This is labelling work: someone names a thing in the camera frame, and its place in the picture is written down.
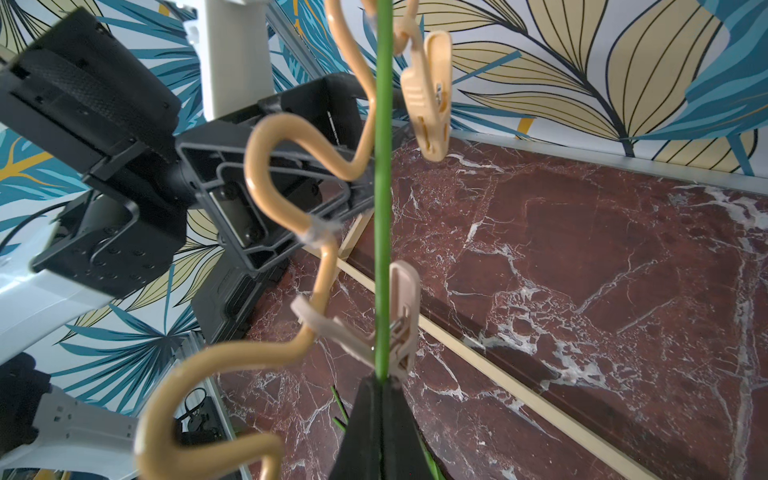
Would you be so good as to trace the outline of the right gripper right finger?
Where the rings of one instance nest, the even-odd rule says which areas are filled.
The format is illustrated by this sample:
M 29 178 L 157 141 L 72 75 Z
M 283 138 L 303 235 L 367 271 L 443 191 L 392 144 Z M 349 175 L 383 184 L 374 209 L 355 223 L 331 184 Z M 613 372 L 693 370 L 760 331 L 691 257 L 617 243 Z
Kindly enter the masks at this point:
M 381 478 L 432 479 L 417 424 L 400 380 L 390 376 L 381 391 Z

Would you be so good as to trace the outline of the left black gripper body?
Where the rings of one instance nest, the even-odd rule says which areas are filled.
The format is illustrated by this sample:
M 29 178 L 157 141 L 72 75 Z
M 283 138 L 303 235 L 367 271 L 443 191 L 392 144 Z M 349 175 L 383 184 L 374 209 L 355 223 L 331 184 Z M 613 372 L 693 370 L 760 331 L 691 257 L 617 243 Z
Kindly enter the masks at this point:
M 190 183 L 239 267 L 262 273 L 374 206 L 351 74 L 331 74 L 258 101 L 176 139 Z

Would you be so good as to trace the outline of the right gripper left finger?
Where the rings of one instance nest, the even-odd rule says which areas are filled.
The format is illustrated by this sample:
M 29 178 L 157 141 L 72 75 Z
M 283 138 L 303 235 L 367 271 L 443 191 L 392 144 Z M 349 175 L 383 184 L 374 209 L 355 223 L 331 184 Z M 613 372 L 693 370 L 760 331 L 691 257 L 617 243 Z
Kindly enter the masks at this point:
M 382 398 L 375 376 L 359 384 L 330 480 L 378 480 L 381 477 Z

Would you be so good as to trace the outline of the yellow tulip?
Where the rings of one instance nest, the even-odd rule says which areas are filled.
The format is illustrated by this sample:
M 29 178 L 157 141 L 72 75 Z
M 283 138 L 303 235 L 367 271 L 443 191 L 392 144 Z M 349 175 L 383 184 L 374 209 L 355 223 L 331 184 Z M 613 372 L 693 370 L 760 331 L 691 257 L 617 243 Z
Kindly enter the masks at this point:
M 374 179 L 374 249 L 375 249 L 375 375 L 380 383 L 389 377 L 390 364 L 390 287 L 391 261 L 391 174 L 393 111 L 393 3 L 376 2 L 376 119 Z

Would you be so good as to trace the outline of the tan wavy clothes hanger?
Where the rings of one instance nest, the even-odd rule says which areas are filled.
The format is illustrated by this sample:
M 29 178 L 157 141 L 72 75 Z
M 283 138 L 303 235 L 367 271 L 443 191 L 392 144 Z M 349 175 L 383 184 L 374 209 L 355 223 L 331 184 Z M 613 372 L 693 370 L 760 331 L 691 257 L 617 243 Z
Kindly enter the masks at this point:
M 185 446 L 176 437 L 174 411 L 202 380 L 220 372 L 276 368 L 301 360 L 318 337 L 340 345 L 374 372 L 358 387 L 351 417 L 331 471 L 334 479 L 429 479 L 432 471 L 418 426 L 403 392 L 403 379 L 413 366 L 418 346 L 421 285 L 408 263 L 389 259 L 390 241 L 379 235 L 382 261 L 375 282 L 376 327 L 364 337 L 325 309 L 339 259 L 332 225 L 300 210 L 275 187 L 269 171 L 273 150 L 284 141 L 302 147 L 335 177 L 351 181 L 368 166 L 375 172 L 375 219 L 385 221 L 391 187 L 389 118 L 377 108 L 393 102 L 391 58 L 397 26 L 388 2 L 368 1 L 367 14 L 382 21 L 380 54 L 375 67 L 363 58 L 339 2 L 325 5 L 328 26 L 369 103 L 362 135 L 351 160 L 336 152 L 320 131 L 303 118 L 273 114 L 250 134 L 244 154 L 247 191 L 271 220 L 320 251 L 320 265 L 310 297 L 298 297 L 292 310 L 301 322 L 296 336 L 282 343 L 235 341 L 216 345 L 174 368 L 152 394 L 136 430 L 133 453 L 144 479 L 218 479 L 253 462 L 264 479 L 281 474 L 282 439 L 272 433 L 253 433 L 231 441 Z

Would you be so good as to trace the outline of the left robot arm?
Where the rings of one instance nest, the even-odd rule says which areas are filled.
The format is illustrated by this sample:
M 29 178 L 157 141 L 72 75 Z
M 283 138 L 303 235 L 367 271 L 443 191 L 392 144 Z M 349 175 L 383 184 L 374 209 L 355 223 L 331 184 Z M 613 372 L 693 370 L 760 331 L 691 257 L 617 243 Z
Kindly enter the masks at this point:
M 296 115 L 350 159 L 363 143 L 361 83 L 338 73 L 269 97 L 181 137 L 180 101 L 87 9 L 69 13 L 1 71 L 1 119 L 81 173 L 87 191 L 55 207 L 30 240 L 1 246 L 1 465 L 129 478 L 135 420 L 52 385 L 28 348 L 69 320 L 168 272 L 189 210 L 223 242 L 213 279 L 253 305 L 300 243 L 246 189 L 247 137 Z

